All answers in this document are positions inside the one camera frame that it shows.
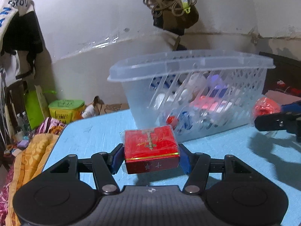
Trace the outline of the white plush toy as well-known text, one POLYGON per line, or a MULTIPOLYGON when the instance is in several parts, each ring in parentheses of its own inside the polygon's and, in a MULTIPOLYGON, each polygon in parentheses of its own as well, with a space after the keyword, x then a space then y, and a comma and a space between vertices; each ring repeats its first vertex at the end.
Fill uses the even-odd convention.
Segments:
POLYGON ((189 103, 195 100, 198 95, 207 95, 209 87, 207 79, 202 73, 193 73, 187 82, 184 90, 180 94, 179 101, 187 100, 189 103))

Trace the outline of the red box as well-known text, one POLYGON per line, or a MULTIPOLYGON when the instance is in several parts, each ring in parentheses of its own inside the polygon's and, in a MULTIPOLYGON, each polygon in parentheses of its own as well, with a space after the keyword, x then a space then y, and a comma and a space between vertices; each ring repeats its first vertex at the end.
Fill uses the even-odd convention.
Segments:
POLYGON ((180 150, 170 125, 123 132, 125 166, 128 174, 177 168, 180 150))

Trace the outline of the dark wooden board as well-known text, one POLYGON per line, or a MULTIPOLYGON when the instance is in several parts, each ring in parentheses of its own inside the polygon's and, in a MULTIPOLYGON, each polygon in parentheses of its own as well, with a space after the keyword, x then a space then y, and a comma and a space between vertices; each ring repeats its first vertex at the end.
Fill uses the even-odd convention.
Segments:
POLYGON ((262 93, 269 90, 279 91, 292 96, 300 97, 300 60, 260 52, 259 55, 274 60, 274 69, 268 69, 262 93))

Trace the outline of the translucent plastic basket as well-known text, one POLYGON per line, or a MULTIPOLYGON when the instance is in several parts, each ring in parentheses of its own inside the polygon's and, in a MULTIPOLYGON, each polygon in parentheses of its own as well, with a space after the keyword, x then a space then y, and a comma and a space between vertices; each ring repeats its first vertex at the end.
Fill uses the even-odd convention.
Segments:
POLYGON ((248 124, 273 68, 256 54, 181 50, 120 60, 108 81, 121 83, 137 128, 170 125, 184 142, 248 124))

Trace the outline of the white lettered hanging garment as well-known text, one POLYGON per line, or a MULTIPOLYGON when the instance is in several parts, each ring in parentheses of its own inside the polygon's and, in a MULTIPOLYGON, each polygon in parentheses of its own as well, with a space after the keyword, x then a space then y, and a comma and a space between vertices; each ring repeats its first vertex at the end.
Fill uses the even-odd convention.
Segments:
POLYGON ((34 11, 31 0, 1 0, 1 50, 3 49, 4 35, 13 17, 18 13, 19 16, 34 11))

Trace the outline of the green shopping bag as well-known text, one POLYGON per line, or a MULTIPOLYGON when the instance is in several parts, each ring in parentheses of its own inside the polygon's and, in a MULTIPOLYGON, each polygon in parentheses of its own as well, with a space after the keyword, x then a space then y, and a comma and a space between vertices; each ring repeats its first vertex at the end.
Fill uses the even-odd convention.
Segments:
POLYGON ((24 94, 24 105, 32 130, 39 127, 47 117, 50 117, 45 93, 57 94, 54 90, 43 90, 39 85, 30 87, 24 94))

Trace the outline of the pink cloth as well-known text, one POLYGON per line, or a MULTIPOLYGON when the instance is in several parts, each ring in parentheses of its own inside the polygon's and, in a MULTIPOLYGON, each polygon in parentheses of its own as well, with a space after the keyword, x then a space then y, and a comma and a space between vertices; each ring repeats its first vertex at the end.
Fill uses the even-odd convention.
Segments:
POLYGON ((279 105, 287 105, 301 100, 300 97, 273 90, 267 91, 265 96, 275 101, 279 105))

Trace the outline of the green yellow container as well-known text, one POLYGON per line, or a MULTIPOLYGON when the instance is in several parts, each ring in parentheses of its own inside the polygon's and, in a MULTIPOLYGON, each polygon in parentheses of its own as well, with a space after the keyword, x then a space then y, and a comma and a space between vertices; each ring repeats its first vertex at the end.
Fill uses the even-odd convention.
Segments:
POLYGON ((85 110, 85 102, 79 99, 55 100, 49 105, 49 112, 52 118, 64 124, 82 119, 82 112, 85 110))

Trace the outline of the brown paper bag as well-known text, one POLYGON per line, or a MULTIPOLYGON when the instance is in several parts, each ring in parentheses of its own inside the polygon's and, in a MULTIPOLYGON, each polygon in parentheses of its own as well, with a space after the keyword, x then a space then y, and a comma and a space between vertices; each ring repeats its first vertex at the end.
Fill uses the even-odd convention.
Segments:
POLYGON ((105 104, 99 96, 94 97, 93 106, 97 115, 110 114, 129 109, 128 104, 105 104))

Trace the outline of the red wrapped ball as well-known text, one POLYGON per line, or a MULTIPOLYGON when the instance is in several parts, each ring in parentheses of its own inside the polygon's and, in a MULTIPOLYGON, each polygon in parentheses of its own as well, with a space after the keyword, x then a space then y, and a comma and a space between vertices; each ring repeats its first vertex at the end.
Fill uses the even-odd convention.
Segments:
POLYGON ((268 97, 261 97, 252 108, 252 119, 255 120, 258 116, 280 112, 281 106, 278 103, 268 97))

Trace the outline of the black hanging garment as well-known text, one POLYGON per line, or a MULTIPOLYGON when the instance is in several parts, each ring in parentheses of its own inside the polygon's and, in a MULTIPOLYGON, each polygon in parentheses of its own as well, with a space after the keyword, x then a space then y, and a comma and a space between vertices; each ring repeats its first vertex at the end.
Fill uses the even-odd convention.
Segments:
POLYGON ((35 11, 30 11, 23 16, 15 14, 4 33, 1 56, 4 53, 15 56, 18 52, 27 53, 26 59, 20 60, 16 66, 15 78, 20 80, 34 72, 36 57, 43 52, 35 11))

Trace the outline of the small plastic bottle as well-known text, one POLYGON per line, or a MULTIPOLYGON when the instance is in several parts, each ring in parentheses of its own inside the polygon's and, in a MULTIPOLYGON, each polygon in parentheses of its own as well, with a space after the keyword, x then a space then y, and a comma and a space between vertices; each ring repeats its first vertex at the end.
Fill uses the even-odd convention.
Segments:
POLYGON ((178 116, 175 113, 171 113, 167 117, 166 123, 178 133, 184 133, 193 127, 192 115, 188 111, 182 111, 178 116))

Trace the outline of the orange patterned blanket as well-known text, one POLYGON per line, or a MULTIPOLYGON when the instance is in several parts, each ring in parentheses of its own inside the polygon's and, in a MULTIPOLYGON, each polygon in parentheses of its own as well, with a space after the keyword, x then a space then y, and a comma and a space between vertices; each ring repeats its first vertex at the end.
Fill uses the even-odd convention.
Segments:
POLYGON ((21 186, 42 173, 58 138, 49 133, 35 135, 27 148, 16 156, 1 191, 1 225, 21 225, 13 209, 13 197, 21 186))

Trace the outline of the purple box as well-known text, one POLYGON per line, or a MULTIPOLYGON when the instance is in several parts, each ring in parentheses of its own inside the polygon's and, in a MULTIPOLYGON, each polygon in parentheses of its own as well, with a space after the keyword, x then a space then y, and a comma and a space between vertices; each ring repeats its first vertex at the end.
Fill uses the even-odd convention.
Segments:
POLYGON ((228 85, 224 83, 219 75, 209 76, 207 80, 209 90, 211 91, 209 96, 222 98, 228 90, 228 85))

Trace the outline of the brown hanging bag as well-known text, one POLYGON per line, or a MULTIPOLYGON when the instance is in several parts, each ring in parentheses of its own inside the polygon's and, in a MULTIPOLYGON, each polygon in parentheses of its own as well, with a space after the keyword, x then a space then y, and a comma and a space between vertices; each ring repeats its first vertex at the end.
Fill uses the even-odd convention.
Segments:
POLYGON ((198 22, 198 0, 144 0, 151 10, 154 26, 177 35, 198 22))

